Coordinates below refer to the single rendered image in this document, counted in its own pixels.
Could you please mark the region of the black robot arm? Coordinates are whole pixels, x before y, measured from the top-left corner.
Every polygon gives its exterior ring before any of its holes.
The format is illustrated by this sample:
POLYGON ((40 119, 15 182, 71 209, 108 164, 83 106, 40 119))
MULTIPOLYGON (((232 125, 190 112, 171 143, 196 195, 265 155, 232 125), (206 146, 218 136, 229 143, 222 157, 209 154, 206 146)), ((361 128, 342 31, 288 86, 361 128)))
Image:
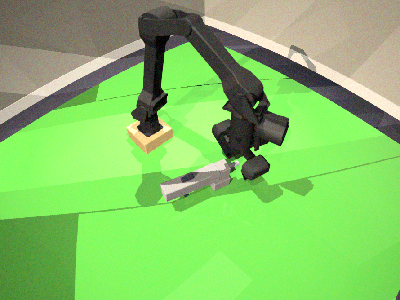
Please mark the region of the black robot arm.
POLYGON ((136 128, 141 133, 150 137, 164 128, 159 123, 157 111, 168 103, 168 93, 161 88, 165 45, 171 35, 180 35, 219 77, 228 98, 222 109, 231 112, 231 130, 246 136, 255 131, 254 151, 269 142, 278 146, 283 144, 289 118, 268 111, 271 104, 262 82, 236 62, 200 15, 160 6, 143 13, 138 19, 138 28, 145 43, 143 89, 131 115, 140 121, 136 128))

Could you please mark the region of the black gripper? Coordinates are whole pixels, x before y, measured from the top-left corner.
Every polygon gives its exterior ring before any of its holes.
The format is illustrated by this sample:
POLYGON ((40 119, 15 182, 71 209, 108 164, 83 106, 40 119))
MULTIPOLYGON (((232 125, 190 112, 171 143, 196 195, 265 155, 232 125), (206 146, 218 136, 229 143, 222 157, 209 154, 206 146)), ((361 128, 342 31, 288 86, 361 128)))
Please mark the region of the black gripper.
POLYGON ((244 180, 254 180, 259 176, 269 172, 270 164, 262 156, 250 150, 254 147, 253 137, 255 131, 249 135, 238 135, 230 128, 230 119, 214 124, 212 134, 216 138, 225 155, 231 155, 231 151, 237 155, 242 154, 246 162, 242 165, 241 173, 244 180))

